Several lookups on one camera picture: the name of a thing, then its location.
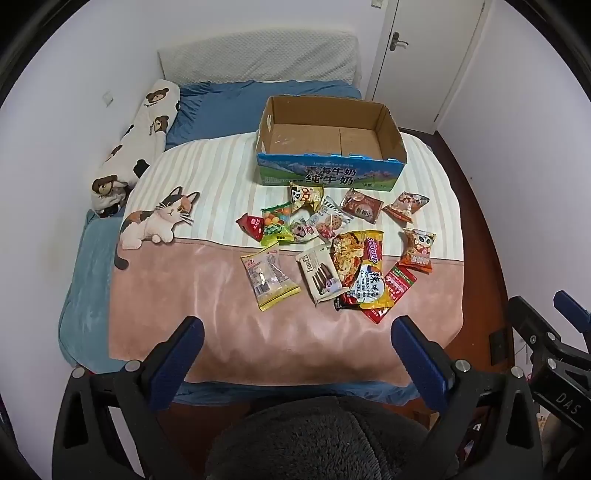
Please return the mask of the orange panda snack packet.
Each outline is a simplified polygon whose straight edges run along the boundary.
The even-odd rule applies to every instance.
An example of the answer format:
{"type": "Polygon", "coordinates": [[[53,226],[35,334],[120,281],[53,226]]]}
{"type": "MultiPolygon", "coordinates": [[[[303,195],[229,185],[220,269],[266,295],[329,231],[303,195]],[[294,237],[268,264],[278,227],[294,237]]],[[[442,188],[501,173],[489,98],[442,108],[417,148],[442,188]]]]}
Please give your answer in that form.
{"type": "Polygon", "coordinates": [[[405,229],[405,249],[399,264],[423,273],[431,273],[433,264],[431,251],[437,235],[420,229],[405,229]]]}

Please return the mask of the yellow Sedaap noodle packet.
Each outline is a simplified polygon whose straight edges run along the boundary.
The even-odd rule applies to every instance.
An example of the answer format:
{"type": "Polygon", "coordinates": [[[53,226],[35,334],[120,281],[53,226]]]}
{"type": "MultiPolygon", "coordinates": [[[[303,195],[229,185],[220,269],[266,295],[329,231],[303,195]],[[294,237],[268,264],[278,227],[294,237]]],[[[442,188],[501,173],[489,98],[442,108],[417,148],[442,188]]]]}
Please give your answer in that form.
{"type": "Polygon", "coordinates": [[[332,262],[346,288],[337,299],[339,308],[394,306],[384,276],[383,239],[383,231],[363,230],[342,233],[332,240],[332,262]]]}

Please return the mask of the yellow clear snack packet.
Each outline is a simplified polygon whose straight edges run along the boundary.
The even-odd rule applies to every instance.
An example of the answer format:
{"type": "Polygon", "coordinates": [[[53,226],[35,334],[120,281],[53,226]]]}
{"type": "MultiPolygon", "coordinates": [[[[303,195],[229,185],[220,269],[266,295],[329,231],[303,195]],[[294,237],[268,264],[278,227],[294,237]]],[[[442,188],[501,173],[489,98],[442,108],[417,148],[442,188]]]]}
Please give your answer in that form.
{"type": "Polygon", "coordinates": [[[301,292],[301,287],[280,267],[279,243],[273,243],[259,252],[243,255],[240,260],[249,277],[260,311],[269,310],[277,303],[301,292]]]}

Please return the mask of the brown cake packet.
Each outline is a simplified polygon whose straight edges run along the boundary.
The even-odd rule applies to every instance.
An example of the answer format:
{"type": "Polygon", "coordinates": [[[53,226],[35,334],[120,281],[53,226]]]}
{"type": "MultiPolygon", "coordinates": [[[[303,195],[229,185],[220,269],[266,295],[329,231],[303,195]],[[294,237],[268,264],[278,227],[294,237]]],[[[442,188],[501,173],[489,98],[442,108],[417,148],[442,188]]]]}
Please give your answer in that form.
{"type": "Polygon", "coordinates": [[[356,218],[363,219],[370,224],[375,224],[383,205],[384,202],[382,200],[351,188],[342,198],[341,209],[356,218]]]}

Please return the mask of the white chocolate biscuit packet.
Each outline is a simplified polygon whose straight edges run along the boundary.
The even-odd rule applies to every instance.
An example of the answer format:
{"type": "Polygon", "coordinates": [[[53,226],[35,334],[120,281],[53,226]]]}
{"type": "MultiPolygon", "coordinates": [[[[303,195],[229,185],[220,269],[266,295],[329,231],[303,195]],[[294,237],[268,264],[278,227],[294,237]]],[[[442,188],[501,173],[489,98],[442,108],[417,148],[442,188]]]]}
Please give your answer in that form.
{"type": "Polygon", "coordinates": [[[339,278],[328,245],[318,245],[301,252],[295,256],[295,261],[301,267],[315,305],[335,299],[349,291],[339,278]]]}

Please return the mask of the white cookie packet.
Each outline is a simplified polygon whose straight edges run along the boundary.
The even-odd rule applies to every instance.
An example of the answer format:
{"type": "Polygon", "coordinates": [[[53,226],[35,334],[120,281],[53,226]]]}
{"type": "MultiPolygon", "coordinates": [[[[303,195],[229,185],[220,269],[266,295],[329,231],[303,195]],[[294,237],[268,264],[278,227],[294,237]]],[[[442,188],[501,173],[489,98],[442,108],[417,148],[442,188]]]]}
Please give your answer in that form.
{"type": "Polygon", "coordinates": [[[318,210],[308,218],[308,225],[315,230],[325,243],[331,243],[339,234],[344,233],[353,222],[353,215],[346,213],[331,197],[325,196],[318,210]]]}

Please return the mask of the small red snack packet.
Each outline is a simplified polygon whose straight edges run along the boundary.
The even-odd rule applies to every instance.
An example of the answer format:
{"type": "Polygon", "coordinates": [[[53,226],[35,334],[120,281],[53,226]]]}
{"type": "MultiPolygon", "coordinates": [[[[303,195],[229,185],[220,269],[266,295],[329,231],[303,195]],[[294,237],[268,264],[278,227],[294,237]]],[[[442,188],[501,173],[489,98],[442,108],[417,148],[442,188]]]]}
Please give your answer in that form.
{"type": "Polygon", "coordinates": [[[262,217],[245,213],[242,217],[239,217],[235,223],[238,224],[239,228],[241,228],[250,238],[256,240],[256,242],[262,241],[264,234],[264,219],[262,217]]]}

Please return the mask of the green candy packet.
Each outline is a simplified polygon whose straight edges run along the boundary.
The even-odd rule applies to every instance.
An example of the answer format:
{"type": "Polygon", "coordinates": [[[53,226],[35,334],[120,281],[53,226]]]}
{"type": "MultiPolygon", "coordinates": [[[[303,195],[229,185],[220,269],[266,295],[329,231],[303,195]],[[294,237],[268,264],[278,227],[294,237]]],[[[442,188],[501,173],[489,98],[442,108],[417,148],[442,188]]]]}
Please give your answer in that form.
{"type": "Polygon", "coordinates": [[[263,208],[263,247],[279,242],[280,244],[294,243],[294,234],[290,231],[290,217],[293,203],[286,202],[273,207],[263,208]]]}

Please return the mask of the yellow panda snack packet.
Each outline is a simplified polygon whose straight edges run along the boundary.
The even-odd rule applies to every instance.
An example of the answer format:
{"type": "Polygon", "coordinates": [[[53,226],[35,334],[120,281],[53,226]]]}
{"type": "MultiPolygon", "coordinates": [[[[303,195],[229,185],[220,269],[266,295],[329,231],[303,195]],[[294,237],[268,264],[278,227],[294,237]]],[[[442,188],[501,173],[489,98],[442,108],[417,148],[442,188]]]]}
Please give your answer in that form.
{"type": "Polygon", "coordinates": [[[290,182],[288,187],[290,192],[291,212],[307,209],[311,213],[318,211],[324,198],[324,188],[322,186],[305,186],[290,182]]]}

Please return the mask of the pale green snack packet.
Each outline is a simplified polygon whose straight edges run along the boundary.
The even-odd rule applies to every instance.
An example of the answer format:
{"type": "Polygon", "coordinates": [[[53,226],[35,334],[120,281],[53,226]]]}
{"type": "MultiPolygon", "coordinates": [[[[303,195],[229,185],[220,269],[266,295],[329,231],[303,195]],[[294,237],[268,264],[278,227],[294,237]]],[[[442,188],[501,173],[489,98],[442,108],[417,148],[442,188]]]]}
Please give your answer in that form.
{"type": "Polygon", "coordinates": [[[318,237],[317,229],[311,224],[311,214],[304,209],[297,210],[290,217],[288,228],[294,237],[294,243],[297,244],[307,243],[318,237]]]}

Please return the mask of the teal blanket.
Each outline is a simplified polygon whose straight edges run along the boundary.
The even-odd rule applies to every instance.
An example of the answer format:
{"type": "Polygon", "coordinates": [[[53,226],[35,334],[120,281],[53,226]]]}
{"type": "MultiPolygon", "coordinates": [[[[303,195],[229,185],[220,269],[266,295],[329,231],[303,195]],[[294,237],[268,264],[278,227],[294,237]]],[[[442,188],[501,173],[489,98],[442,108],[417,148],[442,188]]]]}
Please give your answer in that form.
{"type": "Polygon", "coordinates": [[[121,222],[120,215],[101,218],[87,212],[58,324],[65,360],[98,374],[123,366],[109,356],[108,347],[110,283],[121,222]]]}

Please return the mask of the black fuzzy clothing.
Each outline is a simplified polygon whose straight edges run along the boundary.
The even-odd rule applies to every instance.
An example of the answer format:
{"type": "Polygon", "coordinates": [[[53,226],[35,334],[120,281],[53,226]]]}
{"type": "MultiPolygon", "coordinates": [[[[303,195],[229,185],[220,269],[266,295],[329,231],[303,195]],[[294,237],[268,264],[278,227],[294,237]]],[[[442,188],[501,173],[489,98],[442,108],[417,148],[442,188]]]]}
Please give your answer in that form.
{"type": "Polygon", "coordinates": [[[317,397],[247,415],[211,447],[207,479],[395,479],[428,436],[356,397],[317,397]]]}

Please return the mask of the cardboard milk box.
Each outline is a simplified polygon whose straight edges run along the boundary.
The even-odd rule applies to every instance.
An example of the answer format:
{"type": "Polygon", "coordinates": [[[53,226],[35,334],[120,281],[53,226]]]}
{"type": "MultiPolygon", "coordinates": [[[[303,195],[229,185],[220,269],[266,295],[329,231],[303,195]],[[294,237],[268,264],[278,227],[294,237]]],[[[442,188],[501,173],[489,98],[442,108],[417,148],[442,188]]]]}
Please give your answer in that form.
{"type": "Polygon", "coordinates": [[[390,191],[407,150],[390,110],[352,98],[267,99],[257,129],[260,183],[390,191]]]}

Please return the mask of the grey quilted pillow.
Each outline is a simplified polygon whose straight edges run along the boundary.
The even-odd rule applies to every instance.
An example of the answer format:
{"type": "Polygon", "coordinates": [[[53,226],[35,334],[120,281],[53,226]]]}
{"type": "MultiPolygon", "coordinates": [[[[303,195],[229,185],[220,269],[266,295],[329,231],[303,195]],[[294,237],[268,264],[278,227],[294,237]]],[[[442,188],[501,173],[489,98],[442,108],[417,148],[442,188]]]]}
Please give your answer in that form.
{"type": "Polygon", "coordinates": [[[162,48],[164,78],[197,82],[342,81],[361,83],[356,35],[342,31],[263,29],[162,48]]]}

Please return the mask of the white wall switch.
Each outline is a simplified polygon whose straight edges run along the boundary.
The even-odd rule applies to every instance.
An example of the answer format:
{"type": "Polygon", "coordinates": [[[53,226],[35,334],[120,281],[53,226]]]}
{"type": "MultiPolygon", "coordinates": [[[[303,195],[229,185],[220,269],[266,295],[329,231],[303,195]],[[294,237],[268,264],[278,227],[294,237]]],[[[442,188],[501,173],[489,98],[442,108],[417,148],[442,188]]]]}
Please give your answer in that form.
{"type": "Polygon", "coordinates": [[[111,105],[111,103],[113,102],[114,98],[113,98],[112,94],[109,91],[107,91],[103,94],[102,100],[103,100],[104,105],[106,107],[109,107],[111,105]]]}

